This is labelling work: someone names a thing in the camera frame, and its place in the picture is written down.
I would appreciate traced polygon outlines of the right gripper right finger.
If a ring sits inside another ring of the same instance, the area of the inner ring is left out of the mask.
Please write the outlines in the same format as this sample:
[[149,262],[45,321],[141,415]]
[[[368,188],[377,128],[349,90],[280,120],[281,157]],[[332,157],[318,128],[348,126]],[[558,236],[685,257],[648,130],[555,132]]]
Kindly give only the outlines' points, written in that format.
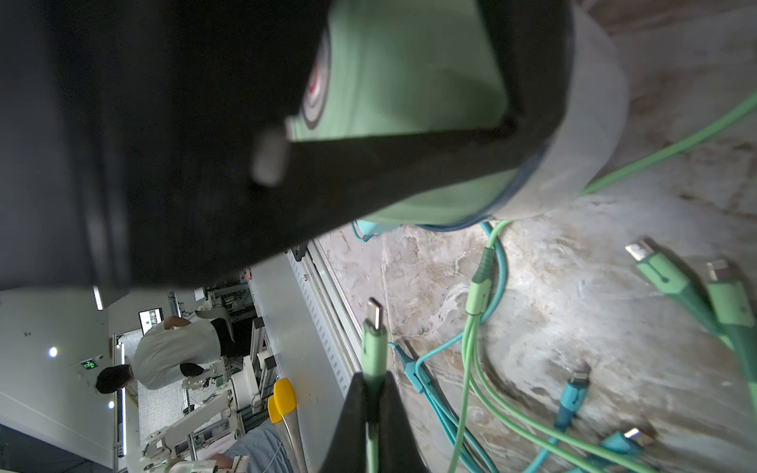
[[426,472],[393,374],[376,394],[352,378],[321,472]]

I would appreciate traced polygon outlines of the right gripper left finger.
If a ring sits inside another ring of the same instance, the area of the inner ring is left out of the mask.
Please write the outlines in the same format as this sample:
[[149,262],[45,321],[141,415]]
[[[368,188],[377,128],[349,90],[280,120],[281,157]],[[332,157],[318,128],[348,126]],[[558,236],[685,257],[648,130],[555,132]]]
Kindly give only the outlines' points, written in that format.
[[313,144],[284,119],[326,1],[5,1],[1,286],[195,286],[400,199],[510,171],[561,124],[567,1],[479,1],[500,124]]

